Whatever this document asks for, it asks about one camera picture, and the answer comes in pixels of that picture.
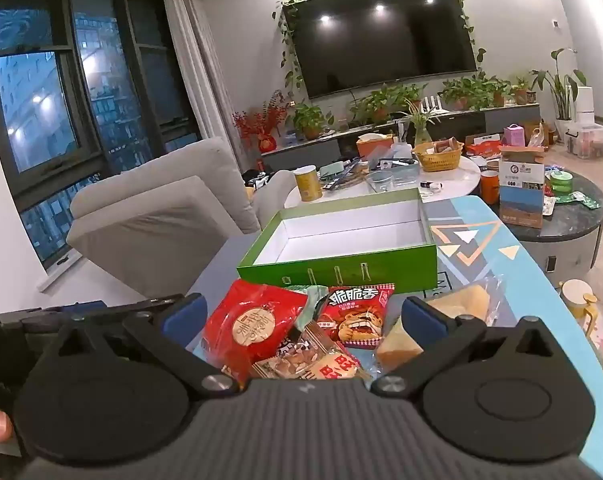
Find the clear bag bread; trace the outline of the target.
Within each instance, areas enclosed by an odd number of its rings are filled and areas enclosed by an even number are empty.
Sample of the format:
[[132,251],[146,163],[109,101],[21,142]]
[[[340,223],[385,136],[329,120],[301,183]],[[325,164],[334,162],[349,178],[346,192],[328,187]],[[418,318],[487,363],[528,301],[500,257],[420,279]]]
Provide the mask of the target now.
[[[492,325],[498,317],[499,310],[505,301],[505,285],[502,278],[482,278],[453,292],[423,299],[426,304],[439,312],[456,318],[462,314],[470,314]],[[402,328],[400,315],[391,326],[376,350],[376,359],[384,372],[390,372],[401,364],[411,361],[423,352],[422,348]]]

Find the red round-cake snack bag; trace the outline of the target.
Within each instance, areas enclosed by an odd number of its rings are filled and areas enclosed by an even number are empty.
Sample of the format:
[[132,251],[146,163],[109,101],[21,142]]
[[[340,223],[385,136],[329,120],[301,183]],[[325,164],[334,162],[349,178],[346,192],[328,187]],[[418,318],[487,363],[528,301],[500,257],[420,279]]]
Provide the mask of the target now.
[[210,362],[243,384],[254,363],[272,358],[307,304],[307,296],[235,281],[202,332]]

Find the red crispy noodle snack bag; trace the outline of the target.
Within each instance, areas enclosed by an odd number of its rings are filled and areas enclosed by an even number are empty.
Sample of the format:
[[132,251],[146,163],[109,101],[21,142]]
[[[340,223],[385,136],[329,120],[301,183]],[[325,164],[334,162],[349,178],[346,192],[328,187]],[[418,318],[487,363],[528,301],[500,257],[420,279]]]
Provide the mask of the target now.
[[387,306],[394,284],[331,287],[317,323],[347,348],[374,350],[383,339]]

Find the green snack bag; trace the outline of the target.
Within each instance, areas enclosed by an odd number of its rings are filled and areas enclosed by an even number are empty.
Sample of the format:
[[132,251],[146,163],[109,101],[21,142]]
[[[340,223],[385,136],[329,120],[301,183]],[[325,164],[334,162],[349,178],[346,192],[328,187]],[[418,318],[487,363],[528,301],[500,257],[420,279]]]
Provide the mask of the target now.
[[324,285],[292,285],[287,290],[306,296],[306,304],[295,319],[295,329],[300,332],[319,316],[319,312],[329,296],[329,289]]

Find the brown nut snack bag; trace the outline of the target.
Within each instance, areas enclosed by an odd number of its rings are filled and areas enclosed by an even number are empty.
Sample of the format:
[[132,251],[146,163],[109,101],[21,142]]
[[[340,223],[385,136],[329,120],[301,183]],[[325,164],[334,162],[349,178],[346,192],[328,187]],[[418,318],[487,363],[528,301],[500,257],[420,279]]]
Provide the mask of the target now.
[[310,365],[322,356],[335,352],[349,353],[339,342],[331,339],[317,322],[310,322],[301,332],[291,330],[272,358],[254,363],[251,375],[266,379],[304,380],[301,375]]

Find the rice cracker pack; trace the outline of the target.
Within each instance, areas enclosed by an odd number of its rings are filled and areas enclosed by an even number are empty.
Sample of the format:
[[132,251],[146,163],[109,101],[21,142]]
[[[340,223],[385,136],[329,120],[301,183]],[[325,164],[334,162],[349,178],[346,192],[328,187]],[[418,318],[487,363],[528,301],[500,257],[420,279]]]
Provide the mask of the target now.
[[303,372],[304,380],[350,379],[369,380],[370,374],[349,353],[329,353],[318,359]]

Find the blue patterned table mat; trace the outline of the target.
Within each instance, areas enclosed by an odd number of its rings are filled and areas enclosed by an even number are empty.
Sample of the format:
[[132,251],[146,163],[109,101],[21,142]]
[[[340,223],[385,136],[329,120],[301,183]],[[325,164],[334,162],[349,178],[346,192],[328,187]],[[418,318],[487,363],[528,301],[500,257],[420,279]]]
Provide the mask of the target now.
[[493,276],[503,295],[498,325],[511,326],[525,315],[541,318],[578,370],[597,409],[603,411],[603,367],[585,333],[527,250],[480,198],[464,196],[421,204],[415,191],[403,190],[305,203],[283,209],[279,215],[283,219],[300,214],[329,216],[346,209],[355,213],[353,222],[341,222],[347,231],[397,224],[402,234],[397,240],[383,238],[375,243],[349,238],[344,244],[322,244],[318,236],[331,227],[331,222],[324,221],[305,237],[312,252],[330,259],[379,252],[393,264],[387,273],[391,283],[399,284],[419,280],[420,265],[416,259],[421,245],[426,244],[426,254],[438,262],[425,266],[437,275],[437,282],[433,289],[420,290],[424,298]]

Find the grey sofa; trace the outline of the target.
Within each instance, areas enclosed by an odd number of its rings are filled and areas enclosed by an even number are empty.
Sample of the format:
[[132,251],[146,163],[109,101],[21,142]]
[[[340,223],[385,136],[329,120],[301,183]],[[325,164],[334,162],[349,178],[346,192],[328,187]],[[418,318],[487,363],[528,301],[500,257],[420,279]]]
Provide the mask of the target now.
[[202,140],[81,188],[67,243],[146,298],[183,294],[229,238],[260,232],[295,186],[280,170],[249,194],[228,145]]

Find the green gift box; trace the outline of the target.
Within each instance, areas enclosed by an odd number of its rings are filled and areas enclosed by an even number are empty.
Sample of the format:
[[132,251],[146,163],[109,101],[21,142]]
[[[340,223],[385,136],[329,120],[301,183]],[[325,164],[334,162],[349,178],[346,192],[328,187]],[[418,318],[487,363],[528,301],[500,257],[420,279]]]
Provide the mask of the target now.
[[438,255],[419,191],[362,195],[282,209],[239,263],[240,278],[274,286],[432,289]]

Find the white round coffee table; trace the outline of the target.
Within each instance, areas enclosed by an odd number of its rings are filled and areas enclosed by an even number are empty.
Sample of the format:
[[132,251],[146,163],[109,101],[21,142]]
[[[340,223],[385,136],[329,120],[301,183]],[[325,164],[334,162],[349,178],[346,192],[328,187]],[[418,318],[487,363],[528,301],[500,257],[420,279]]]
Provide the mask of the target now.
[[323,191],[318,203],[382,192],[403,191],[408,188],[416,188],[421,193],[423,202],[431,203],[474,194],[479,182],[479,167],[475,162],[462,156],[457,169],[440,172],[421,170],[414,182],[394,179],[389,171],[376,171],[361,182],[335,191]]

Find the orange cup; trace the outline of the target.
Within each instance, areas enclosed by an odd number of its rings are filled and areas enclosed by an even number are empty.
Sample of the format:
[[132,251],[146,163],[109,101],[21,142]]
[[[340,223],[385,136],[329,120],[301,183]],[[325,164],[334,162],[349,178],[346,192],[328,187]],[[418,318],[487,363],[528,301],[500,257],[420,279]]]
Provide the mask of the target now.
[[480,174],[480,196],[483,201],[492,206],[499,202],[500,182],[499,172],[485,170]]

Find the blue grey tray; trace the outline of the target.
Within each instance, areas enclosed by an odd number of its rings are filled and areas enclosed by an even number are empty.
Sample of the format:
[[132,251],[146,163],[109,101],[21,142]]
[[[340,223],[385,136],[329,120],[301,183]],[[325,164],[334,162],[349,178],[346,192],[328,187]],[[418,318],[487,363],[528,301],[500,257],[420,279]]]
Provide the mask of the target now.
[[419,183],[421,165],[414,159],[382,159],[379,166],[367,177],[367,183],[375,193],[415,188]]

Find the yellow woven basket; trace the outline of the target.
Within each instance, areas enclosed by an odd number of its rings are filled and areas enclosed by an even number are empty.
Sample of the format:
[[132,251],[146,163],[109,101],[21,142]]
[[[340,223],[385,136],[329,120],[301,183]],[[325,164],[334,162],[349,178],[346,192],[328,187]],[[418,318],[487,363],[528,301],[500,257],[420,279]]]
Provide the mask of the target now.
[[425,172],[441,172],[458,168],[462,150],[462,144],[451,138],[416,145],[413,153]]

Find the dark round side table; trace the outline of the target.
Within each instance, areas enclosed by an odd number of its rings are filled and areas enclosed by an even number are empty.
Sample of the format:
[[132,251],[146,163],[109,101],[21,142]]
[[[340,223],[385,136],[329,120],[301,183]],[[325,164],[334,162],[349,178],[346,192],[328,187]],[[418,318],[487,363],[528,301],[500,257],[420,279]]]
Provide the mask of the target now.
[[573,190],[594,200],[599,208],[582,202],[556,204],[541,229],[509,226],[553,283],[584,278],[597,262],[603,235],[603,192],[594,182],[574,170]]

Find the white blue carton box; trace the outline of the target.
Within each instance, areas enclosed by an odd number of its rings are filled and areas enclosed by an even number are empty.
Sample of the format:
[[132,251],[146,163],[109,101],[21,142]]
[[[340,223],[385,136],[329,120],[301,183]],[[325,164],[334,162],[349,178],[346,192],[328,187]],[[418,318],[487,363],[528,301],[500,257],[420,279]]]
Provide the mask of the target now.
[[541,229],[544,148],[502,146],[499,161],[500,218],[510,226]]

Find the yellow canister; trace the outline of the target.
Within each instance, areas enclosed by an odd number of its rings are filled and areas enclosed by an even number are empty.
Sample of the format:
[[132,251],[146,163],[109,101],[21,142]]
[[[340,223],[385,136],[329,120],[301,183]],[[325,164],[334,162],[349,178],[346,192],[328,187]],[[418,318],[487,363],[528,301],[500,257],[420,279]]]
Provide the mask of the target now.
[[292,172],[303,203],[313,202],[323,196],[319,173],[315,165],[303,166]]

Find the orange tissue box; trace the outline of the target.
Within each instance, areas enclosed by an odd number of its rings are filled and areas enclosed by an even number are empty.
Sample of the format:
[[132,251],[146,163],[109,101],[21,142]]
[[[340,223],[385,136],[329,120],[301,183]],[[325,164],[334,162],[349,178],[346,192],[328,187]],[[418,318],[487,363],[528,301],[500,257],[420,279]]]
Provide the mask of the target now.
[[394,144],[392,134],[382,134],[378,132],[364,133],[357,140],[357,149],[361,158],[369,157],[375,151],[381,150],[386,153],[391,145]]

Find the pink box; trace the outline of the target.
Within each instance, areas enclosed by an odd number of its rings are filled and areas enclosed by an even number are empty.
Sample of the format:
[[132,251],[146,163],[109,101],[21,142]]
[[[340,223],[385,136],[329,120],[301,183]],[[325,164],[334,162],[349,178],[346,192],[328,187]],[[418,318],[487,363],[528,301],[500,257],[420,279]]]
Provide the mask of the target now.
[[503,130],[502,143],[507,146],[515,146],[515,148],[525,148],[525,128],[517,124],[510,124],[505,127]]

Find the tv cabinet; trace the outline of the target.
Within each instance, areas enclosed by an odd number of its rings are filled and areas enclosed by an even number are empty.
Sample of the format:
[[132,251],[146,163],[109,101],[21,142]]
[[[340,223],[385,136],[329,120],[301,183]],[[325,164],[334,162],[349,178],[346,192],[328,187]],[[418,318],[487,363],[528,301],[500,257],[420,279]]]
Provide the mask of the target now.
[[[441,115],[427,126],[431,139],[455,138],[461,143],[468,136],[476,134],[502,133],[510,124],[539,122],[541,118],[538,104],[515,105],[487,110],[463,110]],[[369,125],[320,136],[313,141],[303,141],[287,148],[261,156],[266,169],[294,170],[298,167],[315,165],[322,167],[341,159],[359,156],[357,141],[364,133],[381,132],[399,136],[399,124],[405,124],[407,142],[413,143],[415,128],[408,118],[390,120],[385,124]]]

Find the red flower arrangement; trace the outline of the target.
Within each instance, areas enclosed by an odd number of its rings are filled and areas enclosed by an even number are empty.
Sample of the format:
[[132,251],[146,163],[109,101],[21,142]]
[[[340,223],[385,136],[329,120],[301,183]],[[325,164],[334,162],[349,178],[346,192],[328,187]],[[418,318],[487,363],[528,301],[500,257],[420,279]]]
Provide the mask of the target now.
[[233,124],[242,140],[249,145],[256,142],[261,154],[271,153],[277,148],[274,131],[286,122],[288,108],[289,100],[282,91],[275,90],[262,107],[233,113]]

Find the clear storage bin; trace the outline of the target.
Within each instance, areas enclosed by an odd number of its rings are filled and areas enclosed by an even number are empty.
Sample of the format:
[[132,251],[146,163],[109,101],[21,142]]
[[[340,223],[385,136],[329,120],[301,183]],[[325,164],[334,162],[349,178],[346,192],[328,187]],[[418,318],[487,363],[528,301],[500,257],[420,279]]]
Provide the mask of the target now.
[[571,124],[565,141],[567,152],[581,159],[603,157],[603,126]]

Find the white curtain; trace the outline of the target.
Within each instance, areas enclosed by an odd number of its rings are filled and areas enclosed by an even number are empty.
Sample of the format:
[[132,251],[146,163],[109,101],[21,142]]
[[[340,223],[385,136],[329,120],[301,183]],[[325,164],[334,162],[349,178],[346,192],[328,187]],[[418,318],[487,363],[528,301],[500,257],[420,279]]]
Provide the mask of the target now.
[[223,140],[242,170],[252,166],[234,126],[233,105],[216,54],[212,31],[199,0],[164,0],[182,79],[205,139]]

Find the window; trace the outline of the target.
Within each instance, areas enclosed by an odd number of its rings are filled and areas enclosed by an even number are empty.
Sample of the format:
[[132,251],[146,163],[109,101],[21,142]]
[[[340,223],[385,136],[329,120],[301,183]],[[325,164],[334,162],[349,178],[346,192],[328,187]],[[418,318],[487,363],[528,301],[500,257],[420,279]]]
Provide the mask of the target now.
[[81,188],[201,136],[164,0],[0,0],[0,159],[41,264]]

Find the tall leafy floor plant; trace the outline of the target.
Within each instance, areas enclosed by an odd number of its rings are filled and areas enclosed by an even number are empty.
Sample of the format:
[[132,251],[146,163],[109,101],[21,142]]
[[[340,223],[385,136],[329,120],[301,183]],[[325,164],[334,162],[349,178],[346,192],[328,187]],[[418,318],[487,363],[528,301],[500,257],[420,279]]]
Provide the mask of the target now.
[[575,68],[571,73],[562,74],[559,68],[559,58],[565,52],[577,55],[577,51],[572,48],[560,48],[550,52],[551,59],[554,62],[553,72],[548,70],[532,70],[530,75],[533,77],[533,88],[540,91],[549,89],[554,100],[556,118],[563,122],[570,122],[574,118],[575,105],[579,97],[579,89],[588,84],[584,73]]

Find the wall television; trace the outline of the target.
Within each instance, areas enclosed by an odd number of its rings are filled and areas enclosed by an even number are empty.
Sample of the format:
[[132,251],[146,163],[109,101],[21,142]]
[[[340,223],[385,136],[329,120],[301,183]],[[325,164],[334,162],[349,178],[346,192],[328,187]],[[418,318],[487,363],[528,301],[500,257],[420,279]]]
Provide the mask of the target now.
[[460,0],[306,0],[283,13],[310,98],[477,67]]

